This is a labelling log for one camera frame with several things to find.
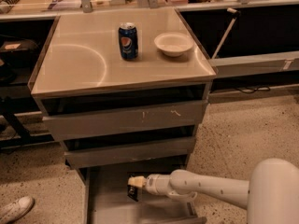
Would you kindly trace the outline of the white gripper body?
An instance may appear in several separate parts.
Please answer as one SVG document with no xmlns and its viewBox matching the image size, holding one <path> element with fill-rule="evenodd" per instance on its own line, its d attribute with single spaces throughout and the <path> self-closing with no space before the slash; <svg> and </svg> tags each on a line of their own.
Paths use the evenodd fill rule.
<svg viewBox="0 0 299 224">
<path fill-rule="evenodd" d="M 169 175 L 149 175 L 146 178 L 144 189 L 153 195 L 167 195 L 170 190 Z"/>
</svg>

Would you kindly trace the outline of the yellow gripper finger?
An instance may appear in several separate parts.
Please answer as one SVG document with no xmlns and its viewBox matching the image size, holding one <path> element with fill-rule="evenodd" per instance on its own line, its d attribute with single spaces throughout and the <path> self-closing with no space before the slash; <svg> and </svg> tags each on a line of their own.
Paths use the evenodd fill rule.
<svg viewBox="0 0 299 224">
<path fill-rule="evenodd" d="M 131 176 L 128 179 L 130 186 L 142 189 L 146 185 L 146 178 L 144 176 Z"/>
</svg>

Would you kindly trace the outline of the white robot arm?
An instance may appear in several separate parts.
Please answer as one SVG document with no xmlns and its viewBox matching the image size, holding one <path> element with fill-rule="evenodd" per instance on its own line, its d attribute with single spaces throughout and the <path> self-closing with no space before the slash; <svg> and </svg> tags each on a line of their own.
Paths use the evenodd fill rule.
<svg viewBox="0 0 299 224">
<path fill-rule="evenodd" d="M 247 224 L 299 224 L 299 168 L 282 159 L 259 162 L 249 180 L 199 175 L 178 169 L 169 175 L 131 176 L 128 196 L 152 195 L 189 202 L 199 193 L 243 208 Z"/>
</svg>

